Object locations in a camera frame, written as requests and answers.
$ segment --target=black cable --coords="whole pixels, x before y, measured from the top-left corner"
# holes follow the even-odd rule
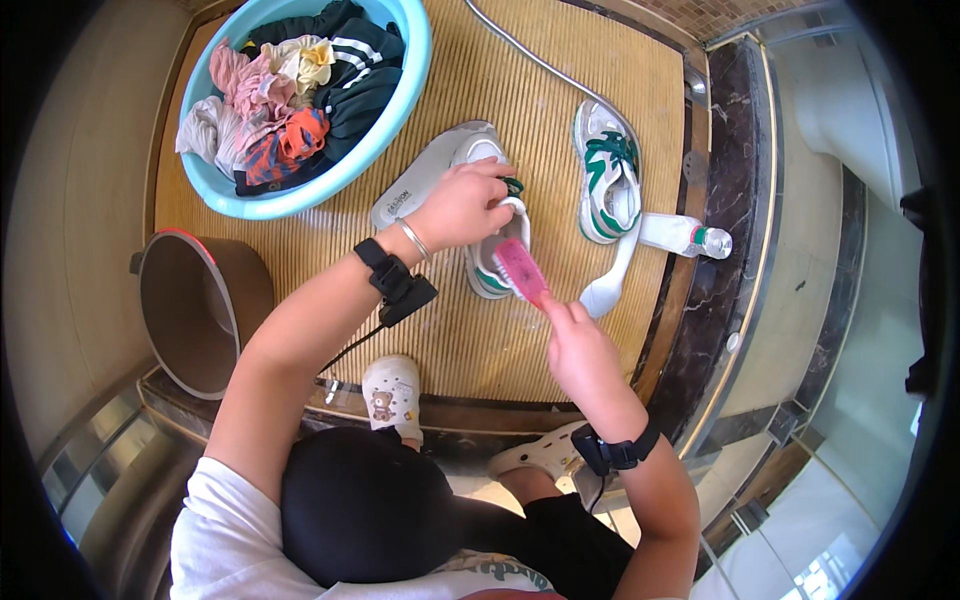
[[[346,348],[344,348],[343,351],[341,351],[339,354],[337,354],[336,356],[333,357],[333,360],[331,360],[330,362],[326,363],[326,366],[323,367],[322,369],[320,369],[320,372],[317,373],[317,376],[315,377],[315,380],[316,380],[316,379],[320,379],[320,375],[324,374],[324,371],[326,371],[327,369],[329,369],[330,367],[332,367],[338,360],[340,360],[341,358],[343,358],[344,355],[347,354],[347,352],[353,350],[354,348],[360,346],[361,344],[363,344],[364,342],[366,342],[367,340],[369,340],[371,337],[373,337],[374,335],[376,335],[377,333],[379,333],[380,329],[382,329],[383,327],[384,327],[384,324],[383,324],[383,323],[379,324],[377,327],[375,327],[375,328],[373,329],[373,331],[371,331],[371,332],[368,333],[367,335],[363,336],[362,338],[360,338],[359,340],[357,340],[357,341],[354,342],[353,344],[350,344],[349,346],[347,346]]]
[[[603,492],[607,488],[607,478],[600,478],[600,493],[597,494],[597,497],[593,498],[593,502],[590,503],[590,510],[588,511],[591,515],[593,514],[593,509],[597,507],[597,504],[600,502],[600,498],[603,497]]]

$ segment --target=blue plastic basin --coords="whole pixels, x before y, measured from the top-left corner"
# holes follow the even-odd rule
[[[210,94],[223,97],[210,79],[210,55],[224,36],[230,46],[239,50],[250,30],[288,16],[317,14],[330,0],[250,0],[233,14],[220,31],[206,45],[197,66],[190,75],[180,107],[180,120],[186,118],[194,103]],[[240,219],[278,219],[316,206],[344,189],[363,173],[393,141],[417,103],[430,68],[432,38],[430,23],[420,0],[353,0],[362,6],[364,16],[380,27],[394,21],[406,45],[403,55],[403,75],[396,86],[394,97],[384,108],[370,131],[356,147],[316,179],[287,190],[240,197],[233,181],[212,164],[193,154],[181,155],[186,176],[197,193],[210,208]]]

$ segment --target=wooden floor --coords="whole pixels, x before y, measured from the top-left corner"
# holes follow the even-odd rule
[[[155,228],[250,244],[274,279],[276,301],[373,234],[368,211],[435,135],[469,119],[493,122],[526,190],[532,254],[556,296],[575,300],[611,266],[615,246],[588,242],[577,230],[581,167],[569,141],[579,92],[540,70],[490,34],[461,2],[424,0],[433,27],[431,71],[423,95],[387,151],[342,192],[301,214],[253,222],[209,209],[190,186],[174,151],[180,99],[222,20],[202,26],[174,89],[159,155]],[[633,29],[556,0],[483,0],[480,8],[535,53],[608,96],[631,119],[643,153],[643,209],[677,205],[684,137],[680,54]],[[623,297],[601,320],[620,348],[624,378],[633,374],[663,275],[666,252],[639,247]],[[377,356],[402,352],[420,365],[429,394],[563,402],[544,360],[545,318],[514,298],[483,300],[470,291],[462,254],[441,252],[420,267],[440,296],[403,324],[377,334],[329,376],[359,382]],[[359,335],[375,326],[375,316]]]

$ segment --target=white t-shirt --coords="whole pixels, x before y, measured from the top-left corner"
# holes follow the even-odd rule
[[[469,550],[417,579],[324,589],[283,555],[280,509],[249,481],[203,457],[187,492],[170,549],[171,598],[455,600],[486,589],[553,591],[512,557]]]

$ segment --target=white sneaker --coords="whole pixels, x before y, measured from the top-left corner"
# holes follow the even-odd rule
[[[551,431],[536,442],[500,452],[487,464],[488,476],[496,481],[497,477],[508,470],[533,467],[557,481],[570,464],[580,458],[580,453],[570,440],[570,434],[586,424],[585,420],[578,420]]]
[[[571,136],[584,169],[577,211],[580,231],[590,241],[610,244],[633,229],[640,216],[636,148],[616,117],[592,100],[577,108]]]
[[[370,429],[396,427],[401,438],[423,444],[420,431],[420,374],[417,363],[402,354],[381,356],[363,374],[363,399]]]
[[[496,135],[490,132],[476,133],[470,136],[453,154],[450,166],[465,162],[475,162],[488,156],[496,156],[497,162],[507,164],[503,148]],[[530,251],[530,218],[527,216],[526,204],[517,194],[523,190],[520,182],[505,179],[511,195],[500,201],[499,205],[509,204],[514,208],[514,218],[493,235],[469,246],[464,246],[464,258],[467,263],[467,281],[470,288],[487,300],[499,300],[514,293],[514,290],[504,280],[493,262],[493,250],[508,238],[515,237],[523,242],[524,248]]]

